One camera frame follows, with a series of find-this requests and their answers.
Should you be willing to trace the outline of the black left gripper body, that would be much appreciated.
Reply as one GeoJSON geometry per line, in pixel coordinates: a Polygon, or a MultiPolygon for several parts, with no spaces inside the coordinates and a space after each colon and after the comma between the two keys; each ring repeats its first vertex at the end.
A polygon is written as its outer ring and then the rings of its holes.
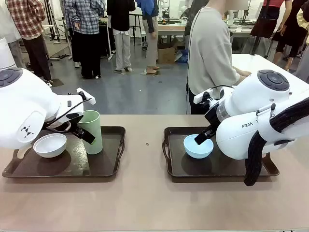
{"type": "Polygon", "coordinates": [[[73,135],[84,135],[85,130],[79,126],[80,120],[84,117],[83,114],[79,113],[69,113],[65,115],[65,119],[68,119],[67,126],[64,133],[72,133],[73,135]]]}

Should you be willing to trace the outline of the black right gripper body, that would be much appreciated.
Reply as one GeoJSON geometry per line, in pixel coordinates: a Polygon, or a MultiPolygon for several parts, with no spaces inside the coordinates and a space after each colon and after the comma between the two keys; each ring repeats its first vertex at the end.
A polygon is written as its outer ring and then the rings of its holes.
{"type": "Polygon", "coordinates": [[[218,108],[219,104],[215,104],[212,107],[209,108],[209,110],[207,111],[207,113],[205,114],[205,118],[208,120],[208,122],[210,123],[210,130],[212,132],[216,132],[217,128],[219,127],[219,125],[221,124],[218,116],[217,116],[217,108],[218,108]]]}

